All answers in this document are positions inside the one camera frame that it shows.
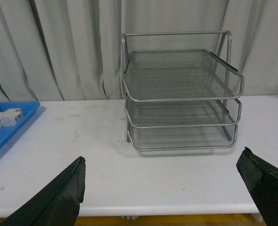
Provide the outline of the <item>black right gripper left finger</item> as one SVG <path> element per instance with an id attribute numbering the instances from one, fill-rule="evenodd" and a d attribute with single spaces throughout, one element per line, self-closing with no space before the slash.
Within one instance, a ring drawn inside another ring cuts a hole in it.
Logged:
<path id="1" fill-rule="evenodd" d="M 1 226 L 73 226 L 85 192 L 85 158 L 80 156 Z"/>

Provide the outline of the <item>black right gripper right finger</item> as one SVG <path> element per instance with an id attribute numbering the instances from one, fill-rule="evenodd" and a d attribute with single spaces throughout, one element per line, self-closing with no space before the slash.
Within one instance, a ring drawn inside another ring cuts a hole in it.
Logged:
<path id="1" fill-rule="evenodd" d="M 278 226 L 278 168 L 248 147 L 242 151 L 236 167 L 266 225 Z"/>

